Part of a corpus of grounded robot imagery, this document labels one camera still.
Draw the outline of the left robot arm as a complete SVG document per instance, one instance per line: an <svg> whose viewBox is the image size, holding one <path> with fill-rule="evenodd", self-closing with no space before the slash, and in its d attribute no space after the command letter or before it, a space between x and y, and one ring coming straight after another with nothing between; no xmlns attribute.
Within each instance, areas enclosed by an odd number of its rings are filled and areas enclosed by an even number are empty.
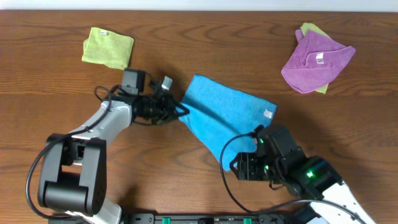
<svg viewBox="0 0 398 224"><path fill-rule="evenodd" d="M106 152L136 117L161 125L189 110L169 93L110 93L99 110L72 132L47 138L37 200L40 206L85 223L120 223L121 207L106 196Z"/></svg>

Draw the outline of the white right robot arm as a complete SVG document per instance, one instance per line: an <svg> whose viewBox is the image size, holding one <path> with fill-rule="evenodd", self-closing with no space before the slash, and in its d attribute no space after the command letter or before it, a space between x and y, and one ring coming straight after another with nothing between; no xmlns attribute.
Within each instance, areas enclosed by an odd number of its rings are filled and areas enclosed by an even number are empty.
<svg viewBox="0 0 398 224"><path fill-rule="evenodd" d="M242 152L229 165L239 180L286 187L299 200L308 200L328 223L374 223L339 173L321 157L306 157L302 152L284 157Z"/></svg>

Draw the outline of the blue microfiber cloth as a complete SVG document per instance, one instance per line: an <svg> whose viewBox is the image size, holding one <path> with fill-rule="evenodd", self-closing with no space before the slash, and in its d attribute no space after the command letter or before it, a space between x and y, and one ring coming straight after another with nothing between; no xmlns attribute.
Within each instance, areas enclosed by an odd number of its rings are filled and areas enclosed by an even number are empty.
<svg viewBox="0 0 398 224"><path fill-rule="evenodd" d="M243 91L222 85L203 75L194 75L181 104L190 112L179 117L216 159L223 159L223 169L240 152L254 152L256 145L249 137L238 135L269 126L277 105Z"/></svg>

